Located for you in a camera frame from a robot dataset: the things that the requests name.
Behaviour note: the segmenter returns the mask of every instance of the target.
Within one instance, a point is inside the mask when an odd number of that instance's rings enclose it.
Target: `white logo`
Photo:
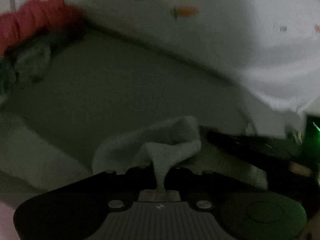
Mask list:
[[[164,208],[164,205],[160,204],[160,205],[156,206],[156,208],[161,210],[162,208]]]

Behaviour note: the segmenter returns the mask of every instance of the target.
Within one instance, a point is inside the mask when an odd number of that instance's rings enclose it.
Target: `orange spot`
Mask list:
[[[196,7],[179,6],[174,9],[176,17],[190,17],[199,13]]]

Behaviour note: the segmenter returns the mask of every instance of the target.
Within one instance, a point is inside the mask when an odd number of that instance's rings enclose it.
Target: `ribbed gray panel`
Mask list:
[[[99,240],[231,240],[209,213],[186,202],[135,202],[124,212],[108,215]]]

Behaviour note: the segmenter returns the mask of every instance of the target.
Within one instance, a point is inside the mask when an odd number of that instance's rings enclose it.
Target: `red garment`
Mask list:
[[[18,11],[0,15],[0,56],[9,46],[32,38],[40,30],[70,27],[81,18],[81,12],[64,0],[30,0]]]

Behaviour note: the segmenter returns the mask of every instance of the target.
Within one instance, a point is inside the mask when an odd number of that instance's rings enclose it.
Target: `pink surface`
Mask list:
[[[0,240],[20,240],[14,225],[14,208],[0,202]]]
[[[0,15],[0,57],[8,47],[32,38],[40,30],[70,26],[82,17],[81,12],[63,0],[30,0],[16,12]]]

